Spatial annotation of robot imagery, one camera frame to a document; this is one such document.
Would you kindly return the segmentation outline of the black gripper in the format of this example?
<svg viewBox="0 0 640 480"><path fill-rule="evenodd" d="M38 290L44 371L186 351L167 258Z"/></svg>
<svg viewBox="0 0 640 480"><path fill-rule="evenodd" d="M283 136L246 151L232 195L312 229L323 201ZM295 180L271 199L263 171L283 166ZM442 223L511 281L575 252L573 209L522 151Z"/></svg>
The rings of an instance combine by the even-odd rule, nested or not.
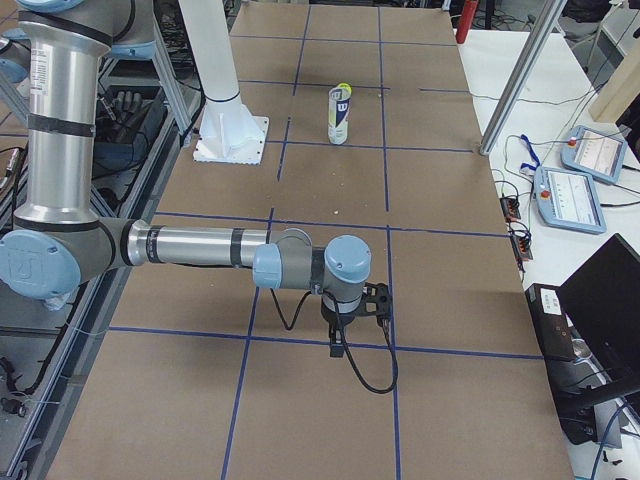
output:
<svg viewBox="0 0 640 480"><path fill-rule="evenodd" d="M351 324L356 317L356 310L348 311L351 304L335 302L330 295L323 295L321 301L321 315L329 325L330 356L343 357L345 348L339 326Z"/></svg>

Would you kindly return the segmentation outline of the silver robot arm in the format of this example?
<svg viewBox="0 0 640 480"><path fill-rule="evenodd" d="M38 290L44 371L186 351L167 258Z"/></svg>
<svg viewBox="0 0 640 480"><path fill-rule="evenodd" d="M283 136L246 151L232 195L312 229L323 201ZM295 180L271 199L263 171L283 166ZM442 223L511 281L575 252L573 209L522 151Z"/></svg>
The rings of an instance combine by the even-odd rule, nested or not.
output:
<svg viewBox="0 0 640 480"><path fill-rule="evenodd" d="M52 299L109 270L144 263L251 271L261 288L317 295L330 353L349 354L345 328L366 314L371 253L358 237L324 247L302 230L173 228L107 218L90 207L99 64L156 50L149 1L24 1L31 44L27 197L1 241L1 278Z"/></svg>

